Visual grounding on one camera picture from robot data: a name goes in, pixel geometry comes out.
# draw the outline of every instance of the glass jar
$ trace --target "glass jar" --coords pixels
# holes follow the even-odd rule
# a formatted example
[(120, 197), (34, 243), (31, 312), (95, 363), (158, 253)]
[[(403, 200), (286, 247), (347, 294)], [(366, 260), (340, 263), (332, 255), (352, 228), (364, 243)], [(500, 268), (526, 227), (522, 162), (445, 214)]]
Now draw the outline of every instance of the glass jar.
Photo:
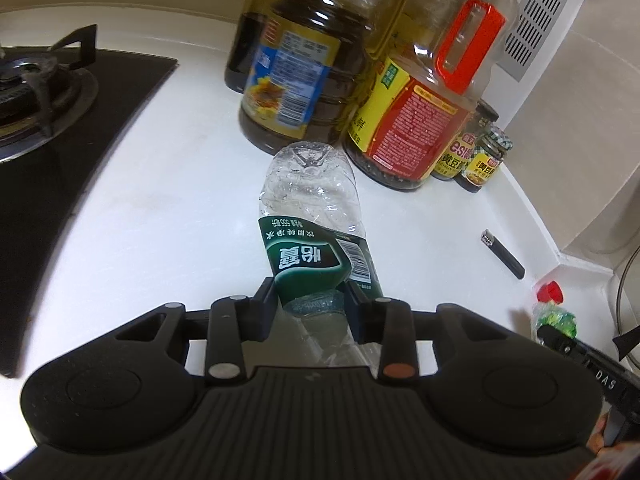
[(452, 143), (431, 171), (431, 176), (439, 180), (451, 180), (455, 177), (471, 159), (476, 139), (498, 118), (498, 112), (480, 99), (475, 113), (466, 122), (462, 131), (453, 138)]
[(430, 33), (386, 58), (344, 141), (360, 170), (393, 189), (429, 176), (476, 109), (518, 17), (517, 0), (438, 1), (416, 17)]
[(497, 126), (491, 126), (487, 133), (476, 141), (469, 163), (454, 179), (471, 193), (477, 193), (502, 164), (513, 142)]

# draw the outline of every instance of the green bottle label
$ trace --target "green bottle label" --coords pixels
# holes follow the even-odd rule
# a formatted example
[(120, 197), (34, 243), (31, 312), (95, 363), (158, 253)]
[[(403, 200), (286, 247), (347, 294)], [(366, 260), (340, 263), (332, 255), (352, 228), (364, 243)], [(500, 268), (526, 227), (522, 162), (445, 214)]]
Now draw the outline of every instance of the green bottle label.
[(349, 278), (369, 298), (382, 296), (364, 238), (291, 216), (265, 216), (258, 224), (282, 304)]

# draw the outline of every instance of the stove burner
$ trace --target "stove burner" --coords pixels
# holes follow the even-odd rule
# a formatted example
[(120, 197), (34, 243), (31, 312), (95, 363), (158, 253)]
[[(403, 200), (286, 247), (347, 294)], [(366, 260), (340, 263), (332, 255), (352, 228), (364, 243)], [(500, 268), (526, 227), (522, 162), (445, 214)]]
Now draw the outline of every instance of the stove burner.
[(0, 163), (45, 144), (76, 122), (97, 96), (97, 81), (84, 70), (95, 61), (96, 25), (75, 30), (49, 52), (80, 43), (80, 58), (60, 64), (36, 53), (0, 63)]

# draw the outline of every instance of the red bottle cap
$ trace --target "red bottle cap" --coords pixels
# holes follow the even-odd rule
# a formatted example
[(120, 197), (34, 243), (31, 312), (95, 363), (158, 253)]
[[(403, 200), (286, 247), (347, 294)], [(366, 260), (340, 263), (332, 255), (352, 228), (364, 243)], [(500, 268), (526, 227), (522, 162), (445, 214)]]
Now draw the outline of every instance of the red bottle cap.
[(538, 291), (538, 301), (548, 303), (553, 301), (555, 304), (561, 304), (564, 301), (562, 290), (557, 282), (550, 282), (540, 287)]

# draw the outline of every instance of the bottle cap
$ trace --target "bottle cap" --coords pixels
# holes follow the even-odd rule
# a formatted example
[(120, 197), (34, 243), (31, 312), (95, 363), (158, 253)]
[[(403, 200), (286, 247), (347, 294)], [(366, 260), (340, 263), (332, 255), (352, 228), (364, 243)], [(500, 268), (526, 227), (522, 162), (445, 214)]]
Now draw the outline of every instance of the bottle cap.
[(541, 286), (537, 296), (538, 301), (541, 303), (553, 301), (556, 305), (559, 305), (564, 301), (564, 296), (562, 295), (562, 290), (558, 282), (550, 282)]
[(476, 107), (476, 112), (478, 112), (482, 117), (489, 119), (490, 122), (495, 123), (500, 118), (498, 112), (496, 112), (493, 108), (491, 108), (488, 103), (482, 99), (478, 101), (478, 106)]
[(508, 152), (513, 148), (513, 141), (507, 137), (507, 135), (498, 126), (491, 126), (489, 128), (489, 139), (500, 146), (505, 152)]

